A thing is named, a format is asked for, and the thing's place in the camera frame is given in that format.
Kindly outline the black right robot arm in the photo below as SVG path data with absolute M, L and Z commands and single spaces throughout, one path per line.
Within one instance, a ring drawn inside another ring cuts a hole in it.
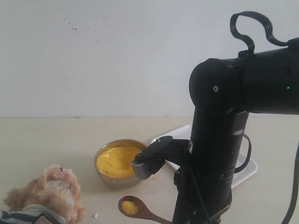
M 191 137 L 170 142 L 178 197 L 175 224 L 216 224 L 230 207 L 231 185 L 250 113 L 299 113 L 299 41 L 236 59 L 208 59 L 193 70 Z

